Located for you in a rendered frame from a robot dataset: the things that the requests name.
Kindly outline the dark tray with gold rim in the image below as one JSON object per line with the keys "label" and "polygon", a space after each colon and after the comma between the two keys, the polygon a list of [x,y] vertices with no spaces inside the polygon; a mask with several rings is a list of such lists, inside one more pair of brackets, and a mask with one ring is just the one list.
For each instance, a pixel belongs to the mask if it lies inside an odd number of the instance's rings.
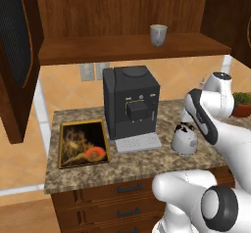
{"label": "dark tray with gold rim", "polygon": [[61,123],[59,169],[108,163],[110,160],[110,145],[102,118]]}

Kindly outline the grey mug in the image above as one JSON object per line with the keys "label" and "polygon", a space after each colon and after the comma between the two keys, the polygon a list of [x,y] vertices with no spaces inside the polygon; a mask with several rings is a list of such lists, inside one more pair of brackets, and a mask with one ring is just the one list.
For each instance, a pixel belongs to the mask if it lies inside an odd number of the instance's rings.
{"label": "grey mug", "polygon": [[150,25],[151,44],[154,46],[162,46],[165,42],[168,27],[163,24]]}

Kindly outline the wooden base cabinet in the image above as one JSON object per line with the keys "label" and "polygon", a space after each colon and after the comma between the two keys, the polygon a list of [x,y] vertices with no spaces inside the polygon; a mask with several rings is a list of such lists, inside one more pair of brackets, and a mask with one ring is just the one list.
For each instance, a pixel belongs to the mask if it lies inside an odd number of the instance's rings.
{"label": "wooden base cabinet", "polygon": [[56,193],[56,194],[51,195],[61,233],[80,233],[81,230],[87,230],[87,229],[91,229],[95,227],[103,227],[103,226],[114,225],[114,224],[124,224],[124,223],[143,220],[143,219],[154,218],[157,222],[162,217],[162,214],[165,210],[164,208],[163,210],[157,210],[157,211],[149,212],[146,214],[129,216],[128,218],[119,218],[119,219],[113,219],[109,221],[87,223],[87,224],[79,225],[77,223],[77,216],[76,216],[76,213],[79,210],[84,210],[84,209],[92,208],[95,206],[102,206],[102,205],[110,204],[110,203],[121,203],[125,201],[140,200],[140,199],[146,199],[146,198],[156,199],[156,198],[154,197],[153,192],[151,190],[150,192],[144,192],[138,195],[127,195],[127,196],[113,198],[113,199],[105,199],[105,200],[91,201],[91,202],[80,202],[78,200],[78,194],[77,194],[78,191],[79,190],[73,190],[69,192]]}

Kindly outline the wooden cabinet door, dark panel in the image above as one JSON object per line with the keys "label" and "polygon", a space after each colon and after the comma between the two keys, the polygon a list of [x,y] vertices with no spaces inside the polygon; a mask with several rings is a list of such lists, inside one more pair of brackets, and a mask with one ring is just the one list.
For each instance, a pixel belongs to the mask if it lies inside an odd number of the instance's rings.
{"label": "wooden cabinet door, dark panel", "polygon": [[12,144],[25,138],[43,39],[37,0],[0,0],[0,118]]}
{"label": "wooden cabinet door, dark panel", "polygon": [[201,32],[251,69],[251,0],[206,0]]}

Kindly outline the black coffee machine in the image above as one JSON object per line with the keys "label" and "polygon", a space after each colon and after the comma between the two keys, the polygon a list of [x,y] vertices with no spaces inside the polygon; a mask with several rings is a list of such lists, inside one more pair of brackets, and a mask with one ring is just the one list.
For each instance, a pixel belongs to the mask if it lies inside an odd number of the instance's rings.
{"label": "black coffee machine", "polygon": [[160,84],[145,66],[103,70],[105,118],[119,153],[161,148],[155,132]]}

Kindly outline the wooden drawer front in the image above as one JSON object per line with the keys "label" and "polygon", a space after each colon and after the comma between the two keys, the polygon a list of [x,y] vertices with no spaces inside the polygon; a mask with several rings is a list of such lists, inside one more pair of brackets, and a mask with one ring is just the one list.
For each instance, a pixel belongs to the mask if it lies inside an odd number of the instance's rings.
{"label": "wooden drawer front", "polygon": [[[141,184],[141,190],[118,194],[118,186],[124,188],[134,187],[137,183]],[[152,178],[140,179],[129,182],[115,183],[111,185],[92,187],[87,189],[81,189],[78,191],[78,200],[80,202],[91,202],[105,199],[113,199],[123,197],[127,195],[138,195],[144,192],[150,192],[152,190]]]}
{"label": "wooden drawer front", "polygon": [[154,198],[146,198],[140,200],[125,201],[121,203],[110,203],[102,206],[95,206],[92,208],[79,210],[76,213],[76,216],[77,223],[79,225],[83,225],[87,223],[97,223],[119,218],[128,218],[128,216],[118,217],[118,210],[124,212],[134,210],[135,208],[140,208],[140,213],[129,215],[135,216],[139,214],[154,212],[157,210],[163,210],[164,207],[165,205],[163,202],[158,202]]}
{"label": "wooden drawer front", "polygon": [[156,224],[156,220],[143,219],[124,224],[114,224],[103,227],[95,227],[87,230],[81,230],[80,233],[118,233],[118,230],[131,230],[135,226],[138,227],[138,233],[152,233],[152,229]]}

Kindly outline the green plant in terracotta pot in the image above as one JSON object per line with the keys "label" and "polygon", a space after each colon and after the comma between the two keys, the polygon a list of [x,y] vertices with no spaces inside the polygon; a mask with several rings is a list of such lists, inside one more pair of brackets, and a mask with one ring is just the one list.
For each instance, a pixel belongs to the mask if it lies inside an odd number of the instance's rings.
{"label": "green plant in terracotta pot", "polygon": [[251,94],[234,92],[234,117],[249,117],[251,115]]}

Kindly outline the grey wall outlet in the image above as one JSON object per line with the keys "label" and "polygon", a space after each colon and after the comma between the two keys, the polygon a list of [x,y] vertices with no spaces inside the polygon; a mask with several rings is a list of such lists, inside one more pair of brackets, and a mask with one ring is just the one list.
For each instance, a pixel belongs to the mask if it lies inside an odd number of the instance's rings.
{"label": "grey wall outlet", "polygon": [[92,81],[95,79],[94,64],[80,64],[80,77],[82,81]]}
{"label": "grey wall outlet", "polygon": [[102,80],[103,79],[103,69],[108,69],[110,67],[109,62],[102,62],[96,64],[96,79]]}

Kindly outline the wooden wall cabinet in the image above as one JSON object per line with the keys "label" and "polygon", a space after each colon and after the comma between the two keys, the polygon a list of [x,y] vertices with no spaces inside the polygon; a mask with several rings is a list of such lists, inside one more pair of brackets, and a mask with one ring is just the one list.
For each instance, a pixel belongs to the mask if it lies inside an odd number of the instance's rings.
{"label": "wooden wall cabinet", "polygon": [[[44,41],[40,64],[222,55],[224,44],[202,34],[205,0],[37,0]],[[168,27],[162,46],[150,25]]]}

